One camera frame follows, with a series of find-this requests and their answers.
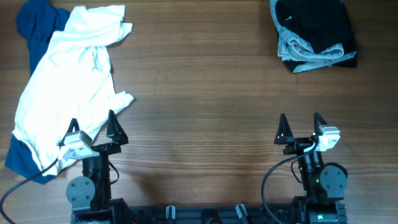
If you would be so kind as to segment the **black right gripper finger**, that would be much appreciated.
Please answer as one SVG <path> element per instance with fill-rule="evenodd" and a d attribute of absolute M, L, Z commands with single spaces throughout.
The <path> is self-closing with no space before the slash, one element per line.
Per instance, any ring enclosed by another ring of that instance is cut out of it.
<path fill-rule="evenodd" d="M 327 122 L 322 118 L 320 113 L 315 112 L 313 115 L 314 130 L 316 135 L 321 135 L 321 125 L 327 125 Z"/>
<path fill-rule="evenodd" d="M 276 132 L 274 144 L 283 145 L 290 144 L 292 142 L 294 142 L 294 135 L 292 134 L 292 130 L 290 128 L 289 122 L 287 121 L 286 115 L 282 113 L 280 115 L 279 127 Z"/>

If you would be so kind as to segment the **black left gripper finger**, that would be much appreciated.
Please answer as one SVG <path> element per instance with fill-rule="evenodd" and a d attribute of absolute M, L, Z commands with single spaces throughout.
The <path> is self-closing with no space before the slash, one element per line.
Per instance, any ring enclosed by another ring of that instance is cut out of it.
<path fill-rule="evenodd" d="M 65 141 L 66 136 L 69 133 L 72 133 L 74 131 L 79 131 L 79 130 L 80 130 L 80 127 L 79 127 L 77 119 L 76 118 L 72 118 L 72 120 L 70 121 L 70 125 L 69 125 L 65 135 L 63 136 L 63 138 L 61 140 L 59 140 L 58 146 L 64 146 L 65 145 L 64 141 Z"/>
<path fill-rule="evenodd" d="M 112 139 L 112 142 L 118 143 L 119 145 L 125 145 L 129 143 L 128 136 L 119 124 L 113 110 L 109 110 L 108 113 L 106 137 Z"/>

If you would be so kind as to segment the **black t-shirt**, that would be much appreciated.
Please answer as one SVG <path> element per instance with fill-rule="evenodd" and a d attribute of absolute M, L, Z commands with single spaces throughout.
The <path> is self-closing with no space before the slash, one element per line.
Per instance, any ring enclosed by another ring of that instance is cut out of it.
<path fill-rule="evenodd" d="M 309 42 L 316 54 L 335 44 L 346 54 L 358 49 L 340 0 L 280 0 L 275 12 L 279 24 Z"/>

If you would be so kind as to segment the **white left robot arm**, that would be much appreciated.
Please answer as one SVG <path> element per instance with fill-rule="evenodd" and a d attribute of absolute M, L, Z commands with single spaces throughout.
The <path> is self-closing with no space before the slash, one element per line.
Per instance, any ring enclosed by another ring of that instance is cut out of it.
<path fill-rule="evenodd" d="M 81 160 L 82 175 L 70 181 L 66 189 L 72 205 L 72 223 L 137 223 L 134 212 L 122 198 L 111 198 L 109 156 L 121 152 L 128 137 L 113 110 L 108 113 L 106 137 L 110 142 L 92 145 L 92 138 L 80 130 L 77 119 L 71 120 L 67 133 L 57 145 L 62 159 Z"/>

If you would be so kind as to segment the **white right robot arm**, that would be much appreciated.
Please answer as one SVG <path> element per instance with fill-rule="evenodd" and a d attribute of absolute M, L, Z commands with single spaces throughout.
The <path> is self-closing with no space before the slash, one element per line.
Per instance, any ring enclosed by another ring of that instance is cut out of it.
<path fill-rule="evenodd" d="M 307 138 L 295 138 L 285 114 L 280 115 L 274 139 L 284 145 L 283 153 L 293 155 L 298 163 L 304 196 L 293 198 L 287 214 L 278 216 L 285 223 L 347 223 L 345 197 L 348 171 L 335 162 L 325 163 L 322 153 L 340 139 L 340 130 L 330 126 L 319 113 L 313 115 L 314 132 Z"/>

